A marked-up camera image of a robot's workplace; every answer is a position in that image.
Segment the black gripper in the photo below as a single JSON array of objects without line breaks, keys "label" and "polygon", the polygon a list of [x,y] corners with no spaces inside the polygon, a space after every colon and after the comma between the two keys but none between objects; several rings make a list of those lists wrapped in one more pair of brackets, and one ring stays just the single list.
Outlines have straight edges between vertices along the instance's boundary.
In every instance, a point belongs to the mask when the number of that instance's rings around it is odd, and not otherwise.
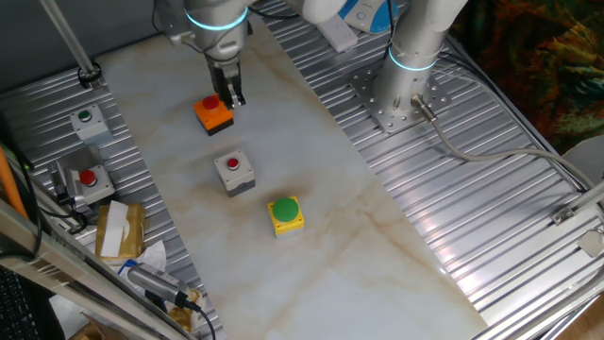
[{"label": "black gripper", "polygon": [[210,77],[215,92],[228,109],[243,106],[241,65],[238,59],[208,59]]}]

